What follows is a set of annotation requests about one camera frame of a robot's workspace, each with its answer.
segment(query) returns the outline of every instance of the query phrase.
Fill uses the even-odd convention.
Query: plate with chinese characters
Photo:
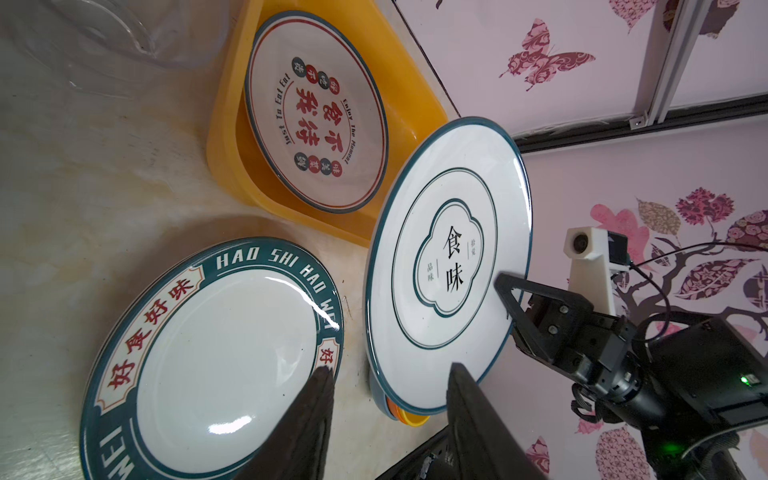
[[[441,412],[452,362],[478,381],[490,369],[511,330],[491,283],[528,274],[531,225],[525,167],[492,121],[453,121],[408,160],[379,216],[365,287],[369,361],[398,406]]]
[[[298,245],[255,237],[176,265],[122,316],[86,391],[88,480],[228,480],[315,368],[338,373],[336,286]]]
[[[245,95],[261,151],[295,195],[344,214],[376,194],[389,151],[384,107],[360,54],[331,24],[305,12],[266,20]]]

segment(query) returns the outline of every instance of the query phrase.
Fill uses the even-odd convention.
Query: teal plate border
[[[253,255],[251,260],[248,260],[250,256],[244,257],[241,254],[238,257],[240,260],[237,263],[229,263],[223,267],[220,264],[217,265],[217,258],[222,257],[225,253],[230,255],[230,259],[233,259],[238,250],[249,252],[249,249],[254,247],[259,247],[259,250]],[[280,251],[280,257],[275,256],[275,249]],[[294,260],[291,263],[290,258],[286,260],[283,257],[285,253],[290,253],[293,258],[299,257],[300,261]],[[307,272],[305,275],[302,274],[305,266],[313,268],[311,276],[308,276],[310,272]],[[338,330],[322,328],[323,320],[317,311],[314,313],[317,328],[316,348],[324,339],[333,339],[338,343],[339,353],[336,359],[335,377],[339,375],[344,344],[343,311],[336,284],[323,264],[314,255],[292,242],[272,237],[251,237],[232,240],[203,250],[168,270],[147,288],[120,318],[117,325],[112,329],[107,342],[102,346],[98,360],[94,364],[91,377],[88,380],[80,423],[80,458],[83,473],[87,480],[129,478],[129,476],[130,478],[145,478],[147,480],[187,478],[197,480],[231,480],[238,473],[240,467],[245,465],[256,453],[254,451],[238,462],[216,471],[199,474],[177,472],[156,460],[141,439],[141,433],[138,431],[136,422],[138,383],[148,353],[144,355],[141,369],[138,370],[138,374],[132,380],[132,387],[127,391],[120,405],[111,408],[103,415],[101,414],[102,408],[95,405],[99,387],[103,382],[107,368],[110,366],[112,353],[120,346],[121,340],[127,329],[131,326],[132,321],[144,312],[149,302],[155,298],[168,282],[190,269],[190,267],[201,267],[204,273],[204,280],[200,283],[199,288],[184,298],[178,304],[177,309],[165,319],[163,326],[151,338],[152,343],[147,346],[148,352],[151,351],[154,341],[161,334],[162,329],[169,322],[173,321],[173,313],[206,286],[223,276],[239,272],[243,269],[266,269],[278,271],[294,278],[316,305],[319,306],[322,303],[323,310],[329,314],[334,313],[333,319],[339,324]],[[319,288],[321,282],[325,283],[325,288]]]
[[[509,146],[512,148],[512,151],[515,152],[515,156],[517,158],[517,161],[519,163],[521,172],[523,174],[523,178],[525,180],[525,189],[528,194],[528,210],[532,211],[532,205],[531,205],[531,186],[528,182],[528,173],[525,171],[525,164],[523,164],[522,156],[520,155],[520,150],[518,149],[517,145],[515,145],[515,142],[512,140],[512,138],[507,134],[507,132],[501,128],[498,124],[496,124],[494,121],[491,121],[487,118],[482,117],[463,117],[458,118],[454,121],[450,121],[449,123],[443,125],[442,127],[438,128],[435,133],[429,135],[424,142],[419,145],[419,147],[413,152],[413,155],[411,155],[408,162],[402,167],[402,170],[397,176],[397,179],[395,180],[395,183],[392,185],[391,190],[389,191],[389,194],[386,198],[386,203],[384,204],[384,208],[382,208],[382,212],[379,215],[379,220],[376,223],[376,233],[374,234],[373,240],[371,242],[371,248],[369,251],[369,262],[368,262],[368,269],[366,272],[366,280],[365,280],[365,305],[364,305],[364,311],[366,314],[366,347],[368,349],[368,358],[371,362],[371,370],[373,371],[374,375],[376,376],[376,380],[379,381],[379,384],[382,387],[382,390],[384,390],[384,393],[394,402],[396,403],[400,408],[406,410],[407,412],[413,413],[415,415],[435,415],[440,412],[445,411],[445,405],[436,407],[434,409],[422,409],[417,406],[413,406],[407,402],[405,402],[400,396],[398,396],[394,390],[392,390],[392,387],[389,385],[389,383],[386,381],[386,377],[384,376],[384,373],[381,370],[381,367],[379,366],[379,362],[376,358],[376,352],[374,350],[373,345],[373,337],[371,334],[371,289],[372,289],[372,276],[373,276],[373,267],[376,263],[376,252],[379,249],[379,243],[381,242],[382,237],[382,228],[384,225],[384,221],[387,218],[387,215],[389,215],[389,211],[392,208],[392,203],[395,200],[395,196],[397,195],[398,190],[402,186],[403,181],[405,181],[406,176],[408,175],[408,172],[410,172],[411,168],[415,165],[417,161],[419,161],[419,158],[424,154],[427,148],[429,148],[435,141],[437,141],[440,137],[445,135],[446,133],[450,132],[451,130],[463,127],[465,125],[481,125],[483,127],[488,127],[501,135],[509,144]],[[533,221],[531,220],[531,233],[528,237],[528,259],[526,260],[525,264],[525,278],[528,278],[528,269],[531,266],[531,248],[533,244]],[[513,322],[509,323],[509,329],[507,330],[507,334],[505,335],[505,338],[502,340],[502,344],[499,346],[498,351],[493,357],[493,360],[488,365],[488,368],[485,369],[485,371],[480,375],[480,378],[478,378],[478,383],[480,383],[484,378],[485,375],[488,374],[488,371],[491,369],[493,364],[496,362],[496,359],[498,358],[499,353],[501,353],[502,349],[504,348],[504,345],[507,343],[507,338],[509,337],[509,334],[512,331],[512,327],[514,326]]]

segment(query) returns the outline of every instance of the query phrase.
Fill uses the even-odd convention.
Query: countertop
[[[379,6],[445,101],[392,3]],[[374,478],[445,425],[445,414],[419,429],[394,422],[370,398],[367,250],[239,204],[211,177],[204,147],[222,56],[133,101],[63,87],[5,33],[0,58],[1,479],[83,478],[83,392],[112,326],[169,267],[239,237],[296,242],[338,286],[346,335],[326,478]]]

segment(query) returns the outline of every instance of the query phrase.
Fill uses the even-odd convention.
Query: pink butterfly
[[[505,73],[511,73],[515,77],[530,68],[531,72],[525,78],[525,81],[531,84],[528,90],[531,90],[536,84],[550,81],[554,74],[559,71],[572,70],[594,60],[594,56],[579,51],[547,55],[549,53],[549,29],[544,20],[540,18],[534,20],[531,31],[525,36],[522,45],[525,50],[511,56],[507,71],[498,77],[501,78]]]

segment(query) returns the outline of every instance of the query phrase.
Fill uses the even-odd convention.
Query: orange plastic container
[[[379,87],[389,126],[389,162],[378,193],[350,214],[317,210],[288,190],[266,162],[251,130],[243,86],[253,37],[269,17],[287,10],[312,13],[338,28],[357,48]],[[400,168],[446,122],[440,102],[373,0],[247,0],[210,122],[208,165],[219,185],[243,203],[367,247]]]

